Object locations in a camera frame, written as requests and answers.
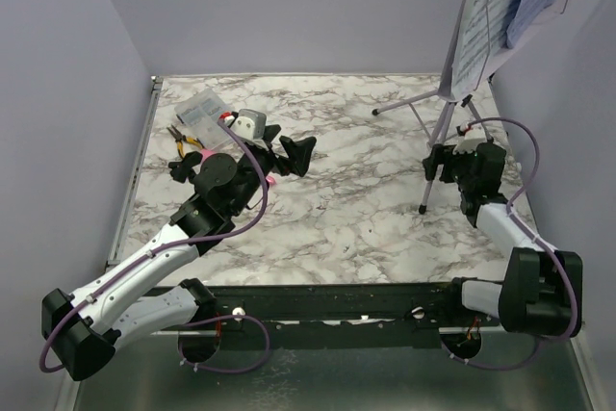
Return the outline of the white sheet music page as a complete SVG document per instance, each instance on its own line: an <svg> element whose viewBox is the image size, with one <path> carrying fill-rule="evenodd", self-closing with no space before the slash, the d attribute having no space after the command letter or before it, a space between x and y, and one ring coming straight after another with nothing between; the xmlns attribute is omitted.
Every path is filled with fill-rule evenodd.
<svg viewBox="0 0 616 411"><path fill-rule="evenodd" d="M487 65L504 47L521 0L465 0L451 65L450 97L475 90Z"/></svg>

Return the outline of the lilac music stand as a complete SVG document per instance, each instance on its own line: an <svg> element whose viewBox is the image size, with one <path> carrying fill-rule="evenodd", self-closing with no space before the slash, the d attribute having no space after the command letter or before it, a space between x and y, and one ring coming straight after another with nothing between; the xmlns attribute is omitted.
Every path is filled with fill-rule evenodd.
<svg viewBox="0 0 616 411"><path fill-rule="evenodd" d="M439 88L381 108L375 116L399 107L438 97L446 102L433 129L425 129L430 150L424 168L426 185L419 213L424 214L431 193L435 161L449 139L448 130L457 104L478 116L472 94L527 43L548 21L564 14L569 0L463 0L441 73Z"/></svg>

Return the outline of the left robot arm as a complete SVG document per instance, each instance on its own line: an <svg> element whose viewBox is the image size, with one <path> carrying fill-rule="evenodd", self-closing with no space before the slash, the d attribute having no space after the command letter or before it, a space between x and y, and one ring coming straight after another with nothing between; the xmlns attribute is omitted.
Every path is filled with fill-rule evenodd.
<svg viewBox="0 0 616 411"><path fill-rule="evenodd" d="M133 340L181 324L201 329L212 321L216 300L196 280L182 282L161 296L144 296L221 241L255 226L263 211L242 228L236 228L233 219L256 192L269 192L270 173L304 176L317 143L314 137L293 141L281 135L277 125L267 126L259 140L240 137L236 123L218 125L243 152L240 160L226 153L203 156L194 151L170 163L171 177L191 183L194 193L169 222L105 274L70 293L55 289L43 298L42 372L66 370L73 380L81 381L99 372Z"/></svg>

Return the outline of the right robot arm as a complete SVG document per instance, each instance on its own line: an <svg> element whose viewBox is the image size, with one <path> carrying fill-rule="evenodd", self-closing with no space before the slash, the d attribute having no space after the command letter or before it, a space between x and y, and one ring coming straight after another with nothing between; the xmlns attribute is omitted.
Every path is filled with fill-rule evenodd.
<svg viewBox="0 0 616 411"><path fill-rule="evenodd" d="M508 259L500 281L456 278L459 293L444 300L444 317L462 326L480 312L508 332L573 338L582 322L582 260L545 243L507 205L500 192L505 156L485 141L469 152L437 143L423 159L426 180L456 184L462 214Z"/></svg>

